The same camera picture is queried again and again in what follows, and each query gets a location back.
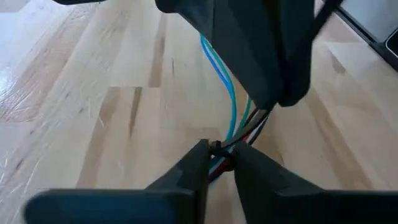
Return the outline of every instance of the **wooden table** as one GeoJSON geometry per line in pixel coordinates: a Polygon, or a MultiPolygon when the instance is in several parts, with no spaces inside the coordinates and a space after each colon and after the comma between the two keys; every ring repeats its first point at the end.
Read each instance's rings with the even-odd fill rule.
{"type": "MultiPolygon", "coordinates": [[[[198,32],[153,1],[5,0],[0,30],[1,223],[48,188],[144,188],[226,133],[231,102],[198,32]]],[[[397,96],[397,73],[334,16],[308,95],[277,107],[256,147],[324,188],[398,189],[397,96]]],[[[233,174],[207,209],[207,223],[244,223],[233,174]]]]}

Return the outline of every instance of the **blue wire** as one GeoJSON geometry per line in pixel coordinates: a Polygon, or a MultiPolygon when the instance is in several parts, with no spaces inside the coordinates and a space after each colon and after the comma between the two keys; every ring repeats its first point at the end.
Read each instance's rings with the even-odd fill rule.
{"type": "Polygon", "coordinates": [[[235,130],[235,124],[236,124],[236,97],[235,97],[233,83],[232,83],[232,80],[229,77],[228,73],[226,72],[224,65],[221,63],[220,58],[217,56],[217,54],[214,52],[214,50],[212,50],[211,46],[208,45],[207,41],[205,40],[204,36],[202,36],[202,35],[200,36],[200,43],[201,43],[201,47],[202,47],[203,51],[205,52],[205,55],[207,56],[208,60],[210,61],[210,63],[214,67],[214,69],[216,70],[216,73],[218,74],[221,81],[223,81],[225,87],[227,88],[229,96],[232,101],[232,116],[231,116],[231,121],[229,122],[229,130],[226,135],[226,140],[228,140],[233,136],[234,130],[235,130]],[[219,62],[219,66],[225,72],[224,75],[220,72],[216,62],[210,56],[207,48],[209,48],[211,50],[211,53],[213,54],[214,58],[219,62]]]}

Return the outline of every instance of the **wire bundle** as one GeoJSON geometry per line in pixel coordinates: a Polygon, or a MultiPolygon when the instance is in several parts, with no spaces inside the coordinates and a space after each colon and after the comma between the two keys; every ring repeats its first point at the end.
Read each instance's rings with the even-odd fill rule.
{"type": "MultiPolygon", "coordinates": [[[[227,150],[229,153],[232,153],[234,149],[234,144],[236,144],[238,141],[243,140],[251,145],[257,139],[268,119],[269,111],[259,111],[256,108],[248,117],[251,107],[251,99],[248,96],[242,120],[239,123],[238,129],[236,130],[234,135],[236,125],[236,96],[233,82],[228,72],[226,71],[221,59],[202,35],[200,36],[200,43],[203,51],[205,52],[205,55],[207,56],[208,60],[212,64],[220,79],[223,81],[231,98],[231,121],[229,122],[228,133],[226,135],[225,141],[223,142],[224,146],[222,146],[222,148],[225,148],[225,150],[227,150]]],[[[210,182],[214,181],[223,173],[223,170],[226,168],[228,163],[229,161],[226,160],[224,157],[214,157],[211,159],[209,170],[210,182]]]]}

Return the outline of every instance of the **black device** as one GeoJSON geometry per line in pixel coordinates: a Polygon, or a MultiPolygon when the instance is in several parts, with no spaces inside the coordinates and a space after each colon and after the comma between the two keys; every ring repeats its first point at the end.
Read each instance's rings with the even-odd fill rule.
{"type": "Polygon", "coordinates": [[[211,42],[261,109],[259,116],[230,141],[199,141],[144,190],[38,194],[25,206],[26,222],[203,223],[211,156],[229,162],[223,171],[234,172],[248,224],[396,222],[397,192],[324,190],[241,141],[276,103],[294,105],[306,94],[313,39],[341,2],[327,0],[314,18],[313,0],[156,0],[160,10],[179,13],[211,42]],[[232,145],[233,153],[225,151],[232,145]]]}

